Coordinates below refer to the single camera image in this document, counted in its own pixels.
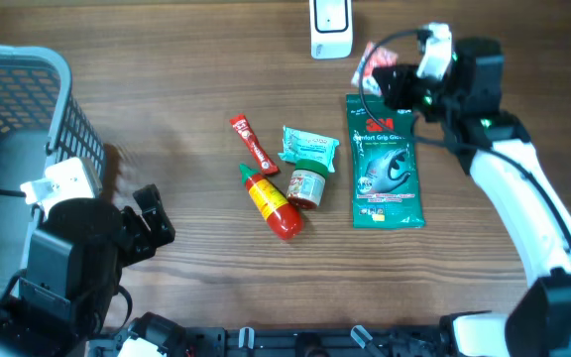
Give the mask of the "small red box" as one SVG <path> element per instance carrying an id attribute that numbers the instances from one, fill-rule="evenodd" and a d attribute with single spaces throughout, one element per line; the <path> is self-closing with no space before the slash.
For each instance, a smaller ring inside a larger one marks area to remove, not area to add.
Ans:
<path id="1" fill-rule="evenodd" d="M 367 60 L 367 56 L 370 54 L 374 46 L 375 43 L 373 42 L 367 43 L 359 65 L 352 76 L 351 84 L 354 87 L 358 87 L 359 84 L 362 83 L 365 92 L 381 96 L 382 91 L 377 81 L 374 79 L 373 71 L 377 67 L 389 67 L 395 65 L 398 61 L 399 55 L 385 47 L 380 47 L 373 55 L 371 55 L 370 59 Z"/>

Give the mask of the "green glove package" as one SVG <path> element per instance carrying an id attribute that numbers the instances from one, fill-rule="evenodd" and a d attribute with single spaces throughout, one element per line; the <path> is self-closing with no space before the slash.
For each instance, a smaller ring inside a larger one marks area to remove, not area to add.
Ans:
<path id="1" fill-rule="evenodd" d="M 391 110 L 375 95 L 346 96 L 353 164 L 352 213 L 357 229 L 405 229 L 425 225 L 411 111 Z"/>

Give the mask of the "teal wet wipes pack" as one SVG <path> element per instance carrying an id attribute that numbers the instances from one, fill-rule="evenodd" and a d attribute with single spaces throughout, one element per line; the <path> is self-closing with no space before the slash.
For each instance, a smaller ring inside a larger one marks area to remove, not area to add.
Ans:
<path id="1" fill-rule="evenodd" d="M 283 150 L 278 156 L 291 164 L 299 160 L 317 161 L 333 174 L 333 160 L 339 145 L 339 140 L 335 138 L 284 127 Z"/>

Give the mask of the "red sauce bottle green cap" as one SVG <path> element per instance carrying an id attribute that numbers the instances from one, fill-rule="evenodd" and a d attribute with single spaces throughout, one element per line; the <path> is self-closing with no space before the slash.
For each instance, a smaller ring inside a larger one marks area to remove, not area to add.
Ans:
<path id="1" fill-rule="evenodd" d="M 303 229 L 298 210 L 261 173 L 239 165 L 244 187 L 270 229 L 282 240 L 290 240 Z"/>

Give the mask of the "red sachet stick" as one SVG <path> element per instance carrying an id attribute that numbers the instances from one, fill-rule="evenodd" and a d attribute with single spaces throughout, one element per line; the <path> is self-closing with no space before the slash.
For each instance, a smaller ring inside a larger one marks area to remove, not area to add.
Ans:
<path id="1" fill-rule="evenodd" d="M 266 151 L 260 144 L 254 130 L 251 128 L 247 117 L 244 114 L 238 114 L 229 120 L 235 132 L 240 136 L 249 152 L 253 155 L 256 163 L 260 167 L 264 175 L 277 174 L 280 169 L 277 164 L 268 156 Z"/>

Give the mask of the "green lid jar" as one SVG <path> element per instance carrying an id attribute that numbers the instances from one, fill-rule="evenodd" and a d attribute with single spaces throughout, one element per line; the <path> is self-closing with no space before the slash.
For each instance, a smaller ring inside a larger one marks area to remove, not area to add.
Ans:
<path id="1" fill-rule="evenodd" d="M 316 209 L 321 202 L 328 168 L 311 159 L 300 159 L 294 165 L 286 199 L 301 209 Z"/>

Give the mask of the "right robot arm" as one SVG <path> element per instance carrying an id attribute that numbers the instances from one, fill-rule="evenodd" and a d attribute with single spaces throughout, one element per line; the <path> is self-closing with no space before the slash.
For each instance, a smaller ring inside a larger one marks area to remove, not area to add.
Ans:
<path id="1" fill-rule="evenodd" d="M 520 120 L 501 106 L 504 57 L 490 38 L 454 40 L 416 29 L 417 65 L 374 71 L 386 103 L 441 126 L 514 242 L 528 289 L 507 314 L 463 312 L 441 320 L 451 356 L 571 356 L 571 215 L 546 178 Z"/>

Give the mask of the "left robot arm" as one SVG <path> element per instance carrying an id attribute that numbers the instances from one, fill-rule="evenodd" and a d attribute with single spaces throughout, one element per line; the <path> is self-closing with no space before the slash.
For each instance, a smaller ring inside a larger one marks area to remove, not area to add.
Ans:
<path id="1" fill-rule="evenodd" d="M 0 356 L 81 356 L 101 336 L 124 268 L 155 256 L 175 230 L 158 188 L 133 194 L 139 210 L 100 198 L 55 205 L 32 234 L 26 268 L 0 297 Z"/>

